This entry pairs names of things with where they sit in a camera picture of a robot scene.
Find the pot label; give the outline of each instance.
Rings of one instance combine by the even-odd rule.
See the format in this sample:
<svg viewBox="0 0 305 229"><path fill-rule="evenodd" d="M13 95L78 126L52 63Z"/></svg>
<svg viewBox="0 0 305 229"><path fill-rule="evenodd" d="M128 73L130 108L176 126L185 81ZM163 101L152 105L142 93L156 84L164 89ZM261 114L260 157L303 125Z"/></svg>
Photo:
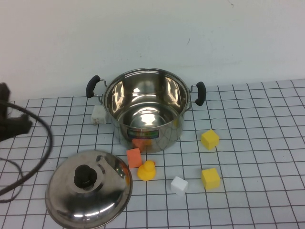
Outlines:
<svg viewBox="0 0 305 229"><path fill-rule="evenodd" d="M137 138L137 139L154 139L159 137L159 130L153 130L153 131L127 130L127 136L130 138Z"/></svg>

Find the yellow foam block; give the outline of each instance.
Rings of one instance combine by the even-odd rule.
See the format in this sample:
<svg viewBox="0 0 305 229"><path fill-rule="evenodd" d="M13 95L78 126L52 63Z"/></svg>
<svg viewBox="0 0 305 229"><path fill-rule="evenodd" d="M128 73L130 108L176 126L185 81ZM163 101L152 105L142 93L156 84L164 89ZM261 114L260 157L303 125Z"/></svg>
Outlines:
<svg viewBox="0 0 305 229"><path fill-rule="evenodd" d="M214 130L208 130L201 135L201 143L210 150L219 144L219 136Z"/></svg>
<svg viewBox="0 0 305 229"><path fill-rule="evenodd" d="M211 189L220 186L220 177L216 168L202 170L201 180L205 189Z"/></svg>

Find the black knob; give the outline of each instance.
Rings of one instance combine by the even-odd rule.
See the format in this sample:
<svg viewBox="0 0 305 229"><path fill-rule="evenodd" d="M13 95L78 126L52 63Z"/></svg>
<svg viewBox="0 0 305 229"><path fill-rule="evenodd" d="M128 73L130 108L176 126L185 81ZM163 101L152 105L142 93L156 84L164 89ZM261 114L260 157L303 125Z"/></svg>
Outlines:
<svg viewBox="0 0 305 229"><path fill-rule="evenodd" d="M75 169L74 183L79 188L88 188L96 182L97 175L93 168L81 165Z"/></svg>

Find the white wall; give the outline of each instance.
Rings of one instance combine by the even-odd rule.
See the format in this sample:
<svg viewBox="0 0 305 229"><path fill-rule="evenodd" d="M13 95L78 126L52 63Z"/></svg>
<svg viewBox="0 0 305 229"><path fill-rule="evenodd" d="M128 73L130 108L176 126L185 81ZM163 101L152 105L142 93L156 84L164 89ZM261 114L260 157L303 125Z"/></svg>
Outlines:
<svg viewBox="0 0 305 229"><path fill-rule="evenodd" d="M304 78L305 1L0 0L0 82L14 99L84 95L95 74L141 67L187 84Z"/></svg>

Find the white box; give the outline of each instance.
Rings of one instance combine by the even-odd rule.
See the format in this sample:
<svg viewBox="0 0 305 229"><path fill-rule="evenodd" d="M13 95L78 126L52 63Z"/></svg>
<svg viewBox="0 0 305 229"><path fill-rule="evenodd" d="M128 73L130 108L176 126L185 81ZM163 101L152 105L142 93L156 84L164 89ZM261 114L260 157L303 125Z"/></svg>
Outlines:
<svg viewBox="0 0 305 229"><path fill-rule="evenodd" d="M183 196L188 188L188 182L181 179L180 177L175 177L171 182L171 190L179 196Z"/></svg>
<svg viewBox="0 0 305 229"><path fill-rule="evenodd" d="M107 113L104 106L95 105L91 115L91 122L96 124L106 124L107 123Z"/></svg>

